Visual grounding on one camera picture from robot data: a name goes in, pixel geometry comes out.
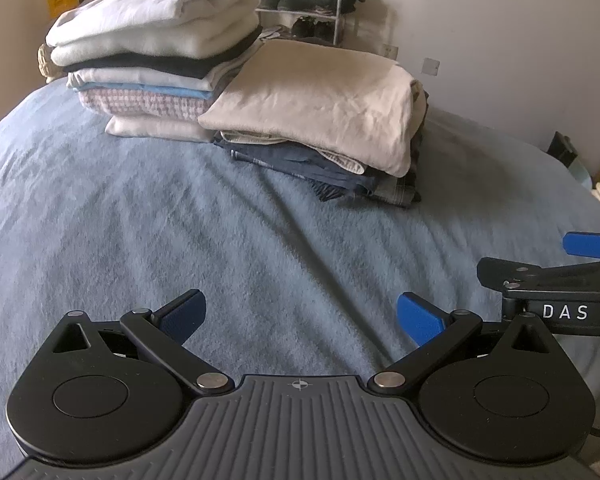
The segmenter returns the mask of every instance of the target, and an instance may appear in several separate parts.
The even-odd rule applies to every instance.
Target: blue blanket
[[[117,319],[195,287],[208,314],[185,346],[237,380],[366,380],[414,348],[395,319],[403,291],[495,320],[480,257],[573,264],[565,232],[600,231],[600,204],[556,160],[433,108],[422,202],[402,210],[320,203],[212,144],[108,136],[64,83],[0,122],[0,476],[20,458],[6,398],[68,310]],[[600,340],[563,345],[598,394]]]

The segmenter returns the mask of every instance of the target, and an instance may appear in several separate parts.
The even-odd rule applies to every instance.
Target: electrical outlet
[[[398,47],[395,45],[382,44],[380,55],[393,60],[398,59]]]
[[[438,75],[438,69],[440,68],[440,62],[437,59],[431,59],[426,57],[422,64],[422,73],[429,75]]]

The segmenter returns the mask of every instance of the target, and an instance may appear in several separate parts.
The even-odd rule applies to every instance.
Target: light switch plate
[[[424,59],[424,63],[422,64],[422,73],[429,75],[438,75],[439,67],[440,62],[437,59],[431,59],[430,57],[426,57]]]

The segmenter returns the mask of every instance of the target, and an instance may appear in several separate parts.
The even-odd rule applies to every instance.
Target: round silver bolt
[[[405,383],[404,375],[398,372],[380,372],[374,382],[381,388],[398,388]]]
[[[229,377],[224,374],[219,374],[217,372],[209,372],[206,374],[200,375],[197,378],[196,382],[198,386],[204,390],[216,390],[218,388],[222,388],[226,386],[229,382]]]

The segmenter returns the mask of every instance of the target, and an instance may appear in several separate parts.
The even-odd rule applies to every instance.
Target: triangular cutout
[[[64,329],[64,332],[62,332],[62,335],[54,348],[54,354],[73,352],[75,350],[86,350],[87,348],[89,348],[89,344],[82,333],[80,325],[73,323],[68,325]]]
[[[524,350],[526,352],[537,352],[539,354],[548,354],[549,350],[542,342],[538,332],[532,326],[522,326],[518,337],[511,346],[514,350]]]

